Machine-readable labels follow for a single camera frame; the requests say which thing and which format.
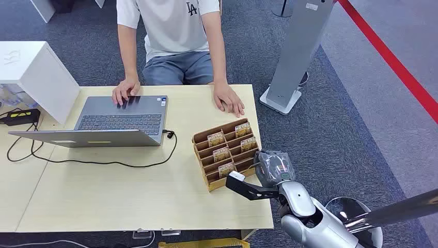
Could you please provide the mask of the person's left hand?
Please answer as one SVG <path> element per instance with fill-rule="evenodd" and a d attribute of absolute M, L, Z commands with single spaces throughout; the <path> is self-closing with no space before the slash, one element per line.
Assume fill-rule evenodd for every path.
<path fill-rule="evenodd" d="M 233 113 L 236 117 L 243 116 L 245 106 L 236 92 L 224 82 L 213 83 L 213 99 L 222 112 Z"/>

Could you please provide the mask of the person's right hand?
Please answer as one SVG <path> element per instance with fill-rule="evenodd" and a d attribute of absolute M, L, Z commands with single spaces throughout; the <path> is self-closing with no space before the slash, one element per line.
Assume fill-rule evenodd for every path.
<path fill-rule="evenodd" d="M 123 105 L 130 96 L 136 96 L 140 91 L 140 82 L 137 76 L 126 76 L 112 91 L 112 101 L 115 105 Z"/>

